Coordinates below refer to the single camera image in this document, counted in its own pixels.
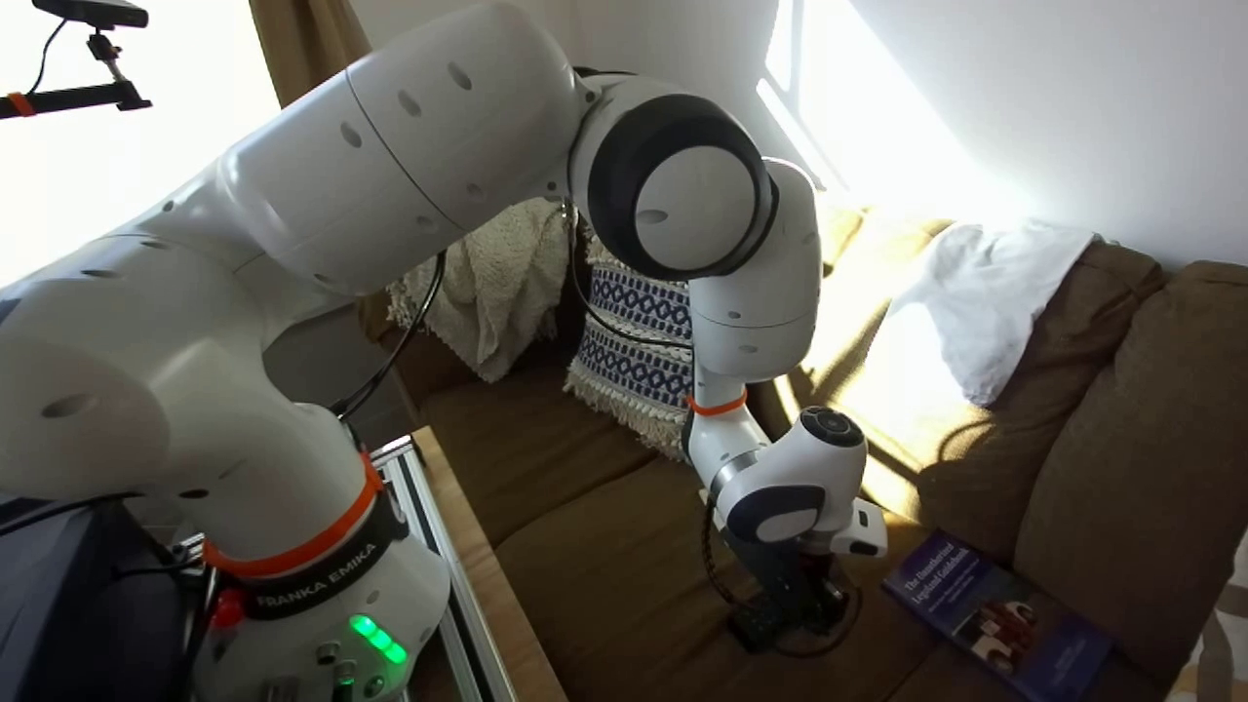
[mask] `book cover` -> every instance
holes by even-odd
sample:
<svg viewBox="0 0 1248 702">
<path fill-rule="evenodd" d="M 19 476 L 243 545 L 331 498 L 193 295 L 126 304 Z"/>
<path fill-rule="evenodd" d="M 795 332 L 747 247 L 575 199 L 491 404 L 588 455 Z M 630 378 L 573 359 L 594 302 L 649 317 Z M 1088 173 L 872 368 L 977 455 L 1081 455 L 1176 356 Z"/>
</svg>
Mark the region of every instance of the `book cover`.
<svg viewBox="0 0 1248 702">
<path fill-rule="evenodd" d="M 886 589 L 1029 702 L 1082 698 L 1112 640 L 964 544 L 932 533 Z"/>
</svg>

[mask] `sunlight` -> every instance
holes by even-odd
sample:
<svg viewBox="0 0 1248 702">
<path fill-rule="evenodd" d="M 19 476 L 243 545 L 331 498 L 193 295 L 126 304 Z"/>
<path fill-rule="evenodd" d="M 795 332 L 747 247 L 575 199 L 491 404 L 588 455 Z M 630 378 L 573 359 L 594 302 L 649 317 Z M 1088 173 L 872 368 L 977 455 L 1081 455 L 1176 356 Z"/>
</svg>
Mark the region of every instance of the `sunlight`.
<svg viewBox="0 0 1248 702">
<path fill-rule="evenodd" d="M 844 0 L 781 0 L 756 99 L 802 164 L 860 204 L 1012 216 Z"/>
<path fill-rule="evenodd" d="M 122 74 L 150 109 L 75 109 L 0 120 L 5 256 L 0 285 L 79 251 L 159 204 L 256 120 L 275 112 L 246 0 L 140 0 L 150 24 L 110 30 Z M 29 90 L 53 14 L 0 5 L 0 90 Z M 68 24 L 48 57 L 42 90 L 96 87 L 110 70 Z"/>
</svg>

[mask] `brown couch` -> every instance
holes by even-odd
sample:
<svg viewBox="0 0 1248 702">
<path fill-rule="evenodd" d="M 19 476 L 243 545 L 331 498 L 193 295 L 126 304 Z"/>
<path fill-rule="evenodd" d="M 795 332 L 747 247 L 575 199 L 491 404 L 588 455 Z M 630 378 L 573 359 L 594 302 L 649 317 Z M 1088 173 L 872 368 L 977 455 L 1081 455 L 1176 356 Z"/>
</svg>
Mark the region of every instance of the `brown couch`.
<svg viewBox="0 0 1248 702">
<path fill-rule="evenodd" d="M 841 560 L 859 592 L 824 657 L 747 657 L 707 585 L 699 480 L 564 393 L 573 342 L 495 385 L 419 341 L 400 381 L 451 459 L 569 698 L 1010 698 L 917 623 L 882 577 L 948 532 L 1116 640 L 1090 698 L 1163 698 L 1248 523 L 1248 269 L 1163 269 L 1094 242 L 1037 317 L 990 411 L 872 398 L 860 368 L 906 264 L 939 228 L 839 216 L 820 364 L 781 378 L 872 440 L 864 492 L 887 558 Z M 772 432 L 787 415 L 756 391 Z M 713 571 L 747 589 L 729 549 Z"/>
</svg>

